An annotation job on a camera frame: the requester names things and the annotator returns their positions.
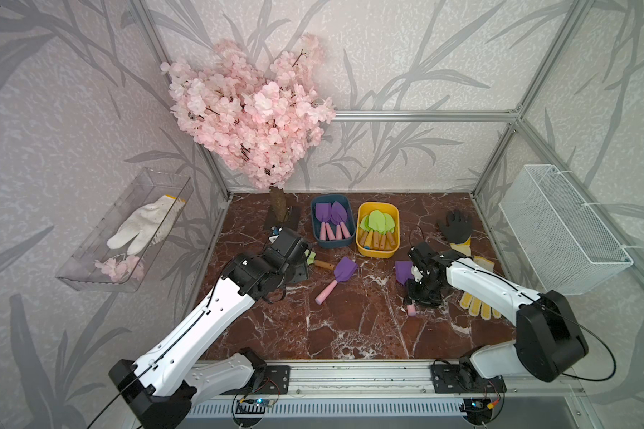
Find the yellow dotted work glove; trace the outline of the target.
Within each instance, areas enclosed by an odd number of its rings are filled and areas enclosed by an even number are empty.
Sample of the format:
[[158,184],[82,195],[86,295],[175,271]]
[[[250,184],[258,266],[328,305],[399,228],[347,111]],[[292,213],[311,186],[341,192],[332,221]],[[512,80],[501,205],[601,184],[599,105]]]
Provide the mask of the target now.
[[[494,272],[495,263],[493,261],[484,257],[474,257],[474,262],[484,270]],[[480,316],[483,320],[502,318],[500,312],[468,292],[464,292],[461,296],[460,307],[466,309],[470,316]]]

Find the dark teal storage box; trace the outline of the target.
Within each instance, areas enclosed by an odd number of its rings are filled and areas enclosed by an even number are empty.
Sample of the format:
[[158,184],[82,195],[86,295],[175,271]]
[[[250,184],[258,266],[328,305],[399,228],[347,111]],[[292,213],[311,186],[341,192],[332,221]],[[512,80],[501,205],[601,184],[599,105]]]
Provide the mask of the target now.
[[[347,221],[346,221],[346,225],[347,225],[347,228],[348,228],[348,230],[349,230],[349,232],[351,234],[351,237],[349,239],[345,239],[345,238],[343,238],[341,240],[336,239],[335,241],[329,241],[329,240],[321,241],[319,239],[320,223],[316,219],[316,216],[315,216],[315,206],[318,203],[327,203],[327,204],[329,204],[329,216],[328,216],[328,219],[327,219],[327,223],[330,223],[330,225],[331,225],[331,227],[332,227],[332,229],[334,231],[334,234],[336,235],[336,227],[331,222],[331,207],[332,207],[333,203],[336,202],[336,201],[340,202],[345,207],[345,210],[347,211],[348,218],[347,218]],[[351,205],[350,205],[350,201],[348,200],[348,198],[346,196],[343,196],[343,195],[340,195],[340,194],[328,194],[328,195],[322,195],[322,196],[314,198],[314,200],[312,200],[312,202],[311,202],[311,221],[312,221],[312,229],[313,229],[314,238],[317,240],[318,245],[320,245],[321,248],[327,248],[328,250],[332,250],[332,248],[348,247],[355,241],[355,237],[356,237],[355,220],[354,220],[354,217],[352,215],[352,208],[351,208]]]

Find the aluminium front rail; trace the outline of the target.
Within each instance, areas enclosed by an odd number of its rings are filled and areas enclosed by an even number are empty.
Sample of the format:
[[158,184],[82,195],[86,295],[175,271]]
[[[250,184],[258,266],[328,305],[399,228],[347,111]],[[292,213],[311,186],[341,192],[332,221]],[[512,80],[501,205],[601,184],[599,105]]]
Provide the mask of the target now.
[[[267,363],[269,378],[277,384],[273,393],[285,399],[332,398],[419,398],[476,396],[489,397],[582,397],[585,389],[578,381],[561,377],[544,383],[529,375],[508,375],[503,384],[468,388],[458,376],[455,364],[431,360],[274,360]],[[171,375],[162,366],[141,378],[156,393],[167,396],[171,387],[183,382],[198,389],[196,404],[220,393],[238,389],[257,375],[254,364],[245,357],[221,361],[199,361],[185,374]]]

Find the green shovel yellow handle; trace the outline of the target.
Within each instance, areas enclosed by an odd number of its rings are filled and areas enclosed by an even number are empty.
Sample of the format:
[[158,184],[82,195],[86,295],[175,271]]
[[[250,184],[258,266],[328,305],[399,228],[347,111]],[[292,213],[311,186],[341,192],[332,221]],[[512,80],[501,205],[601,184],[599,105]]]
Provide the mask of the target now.
[[373,232],[369,231],[366,234],[366,237],[363,241],[363,248],[366,248],[366,250],[372,250],[373,249]]

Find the pink artificial blossom tree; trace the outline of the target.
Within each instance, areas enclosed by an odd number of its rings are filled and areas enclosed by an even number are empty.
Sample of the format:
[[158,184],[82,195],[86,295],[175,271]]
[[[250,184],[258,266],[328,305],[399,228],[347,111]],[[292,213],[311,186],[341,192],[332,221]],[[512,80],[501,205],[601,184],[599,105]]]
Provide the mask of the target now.
[[216,53],[216,65],[203,70],[184,60],[161,64],[170,80],[171,112],[180,130],[268,192],[282,223],[289,212],[284,184],[336,116],[314,80],[325,50],[307,33],[299,52],[285,51],[268,71],[251,64],[233,40],[220,41]]

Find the purple pointed shovel pink handle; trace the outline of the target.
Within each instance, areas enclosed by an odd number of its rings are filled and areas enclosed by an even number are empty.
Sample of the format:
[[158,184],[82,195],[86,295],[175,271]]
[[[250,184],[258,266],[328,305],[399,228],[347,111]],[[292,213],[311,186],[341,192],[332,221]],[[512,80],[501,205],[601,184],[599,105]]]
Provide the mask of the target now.
[[339,217],[341,218],[340,226],[342,228],[343,237],[345,239],[349,239],[351,237],[351,234],[346,225],[346,221],[348,218],[347,211],[345,210],[345,207],[340,202],[336,201],[334,203],[338,205],[338,214],[339,214]]

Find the yellow storage box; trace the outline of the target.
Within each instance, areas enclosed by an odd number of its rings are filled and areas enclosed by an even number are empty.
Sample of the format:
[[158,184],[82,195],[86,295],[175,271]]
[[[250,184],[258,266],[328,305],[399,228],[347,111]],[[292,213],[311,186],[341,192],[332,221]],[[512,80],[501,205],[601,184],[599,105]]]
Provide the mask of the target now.
[[365,202],[358,212],[355,239],[363,257],[389,259],[400,248],[400,214],[394,205]]

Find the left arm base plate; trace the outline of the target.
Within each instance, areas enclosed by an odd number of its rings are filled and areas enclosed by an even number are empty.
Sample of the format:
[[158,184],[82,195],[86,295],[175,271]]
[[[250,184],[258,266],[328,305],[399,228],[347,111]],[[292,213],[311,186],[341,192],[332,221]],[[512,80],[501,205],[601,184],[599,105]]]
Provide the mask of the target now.
[[291,381],[290,366],[266,366],[256,369],[250,380],[238,393],[263,393],[273,395],[287,394]]

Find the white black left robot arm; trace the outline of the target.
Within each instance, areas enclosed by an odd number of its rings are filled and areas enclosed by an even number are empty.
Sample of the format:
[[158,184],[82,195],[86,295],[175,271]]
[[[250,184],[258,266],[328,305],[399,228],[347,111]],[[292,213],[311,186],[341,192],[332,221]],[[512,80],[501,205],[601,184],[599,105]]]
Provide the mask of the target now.
[[216,364],[197,362],[258,301],[308,279],[310,247],[284,228],[259,254],[237,255],[209,295],[164,340],[138,359],[122,359],[112,367],[109,377],[142,428],[178,427],[204,400],[264,385],[267,364],[249,348]]

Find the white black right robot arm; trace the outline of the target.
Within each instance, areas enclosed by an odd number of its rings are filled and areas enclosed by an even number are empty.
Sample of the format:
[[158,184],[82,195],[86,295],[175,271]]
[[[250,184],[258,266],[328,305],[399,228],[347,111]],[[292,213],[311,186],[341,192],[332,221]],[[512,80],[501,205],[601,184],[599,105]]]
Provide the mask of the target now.
[[438,304],[442,291],[458,289],[489,305],[516,330],[513,341],[487,345],[459,359],[458,378],[468,391],[506,375],[531,375],[550,383],[589,354],[567,298],[515,285],[456,250],[438,253],[422,242],[409,251],[410,299]]

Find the green shovel wooden handle front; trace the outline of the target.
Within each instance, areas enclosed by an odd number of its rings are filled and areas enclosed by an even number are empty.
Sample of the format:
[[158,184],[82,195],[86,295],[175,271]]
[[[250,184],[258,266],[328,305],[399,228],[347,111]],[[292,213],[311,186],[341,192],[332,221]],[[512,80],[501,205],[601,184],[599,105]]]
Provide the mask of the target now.
[[360,235],[359,235],[359,246],[361,248],[365,247],[365,242],[369,233],[369,216],[363,216],[359,224]]

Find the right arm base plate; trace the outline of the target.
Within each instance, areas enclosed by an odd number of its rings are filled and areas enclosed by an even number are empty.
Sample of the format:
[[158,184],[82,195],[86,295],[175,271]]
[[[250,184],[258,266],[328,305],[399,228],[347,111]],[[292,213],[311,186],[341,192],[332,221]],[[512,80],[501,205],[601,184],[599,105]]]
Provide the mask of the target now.
[[503,395],[507,392],[502,376],[483,378],[468,365],[435,361],[429,368],[435,393]]

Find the pink blossoms in box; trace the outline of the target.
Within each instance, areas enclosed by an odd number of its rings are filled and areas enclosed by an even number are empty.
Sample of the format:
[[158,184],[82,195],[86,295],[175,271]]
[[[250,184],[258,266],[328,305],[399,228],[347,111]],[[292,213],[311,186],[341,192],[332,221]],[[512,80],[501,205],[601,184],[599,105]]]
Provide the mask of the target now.
[[142,281],[145,277],[143,259],[134,255],[117,255],[104,262],[96,260],[94,266],[113,283],[128,280]]

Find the circuit board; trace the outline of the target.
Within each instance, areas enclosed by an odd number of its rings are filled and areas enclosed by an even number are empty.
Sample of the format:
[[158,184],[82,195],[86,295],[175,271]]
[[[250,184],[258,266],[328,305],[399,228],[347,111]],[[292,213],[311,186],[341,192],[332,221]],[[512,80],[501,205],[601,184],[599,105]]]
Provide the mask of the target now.
[[500,400],[490,400],[485,398],[465,399],[461,405],[461,411],[465,413],[492,413],[499,405]]
[[277,405],[275,398],[246,398],[236,402],[236,415],[264,415]]

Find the right circuit board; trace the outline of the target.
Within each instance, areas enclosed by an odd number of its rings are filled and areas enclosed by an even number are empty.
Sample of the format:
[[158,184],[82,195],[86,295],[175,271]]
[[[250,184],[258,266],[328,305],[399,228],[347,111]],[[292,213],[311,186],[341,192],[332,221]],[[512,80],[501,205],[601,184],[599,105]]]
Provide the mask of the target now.
[[485,398],[465,399],[461,405],[461,411],[465,413],[492,413],[499,405],[500,400],[490,400]]

